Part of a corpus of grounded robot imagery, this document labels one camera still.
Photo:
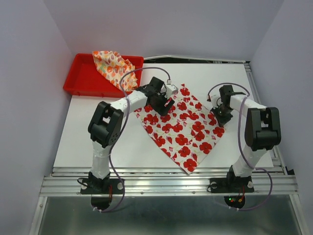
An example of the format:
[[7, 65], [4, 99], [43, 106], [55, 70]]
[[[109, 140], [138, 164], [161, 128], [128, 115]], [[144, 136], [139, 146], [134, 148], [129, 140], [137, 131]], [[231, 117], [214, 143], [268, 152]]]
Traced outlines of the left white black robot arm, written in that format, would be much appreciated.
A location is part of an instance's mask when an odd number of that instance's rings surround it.
[[82, 194], [108, 193], [110, 180], [109, 156], [122, 132], [122, 122], [130, 113], [150, 105], [160, 116], [168, 114], [175, 103], [170, 97], [178, 88], [153, 77], [149, 84], [141, 86], [125, 98], [112, 103], [100, 102], [91, 118], [88, 132], [93, 146], [92, 167], [88, 178], [80, 180]]

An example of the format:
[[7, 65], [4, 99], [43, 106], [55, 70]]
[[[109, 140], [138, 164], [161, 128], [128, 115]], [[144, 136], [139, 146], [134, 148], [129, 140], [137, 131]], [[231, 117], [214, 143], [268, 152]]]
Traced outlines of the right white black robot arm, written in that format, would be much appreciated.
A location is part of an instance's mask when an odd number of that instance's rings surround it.
[[244, 88], [234, 91], [235, 83], [221, 83], [218, 95], [207, 95], [212, 103], [211, 112], [218, 126], [224, 127], [231, 121], [232, 111], [239, 113], [238, 131], [242, 118], [246, 119], [244, 129], [245, 144], [241, 143], [241, 133], [237, 133], [240, 156], [231, 165], [226, 177], [210, 178], [207, 190], [211, 193], [253, 192], [252, 173], [259, 170], [256, 166], [260, 159], [281, 142], [279, 110], [261, 105], [251, 99], [250, 92]]

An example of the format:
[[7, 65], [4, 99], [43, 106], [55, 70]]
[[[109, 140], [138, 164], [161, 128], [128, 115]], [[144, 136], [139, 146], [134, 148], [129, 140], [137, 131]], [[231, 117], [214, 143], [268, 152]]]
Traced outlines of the red poppy print skirt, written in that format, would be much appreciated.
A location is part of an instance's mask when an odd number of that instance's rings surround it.
[[150, 105], [135, 111], [155, 144], [185, 173], [191, 174], [225, 133], [214, 114], [181, 84], [167, 115]]

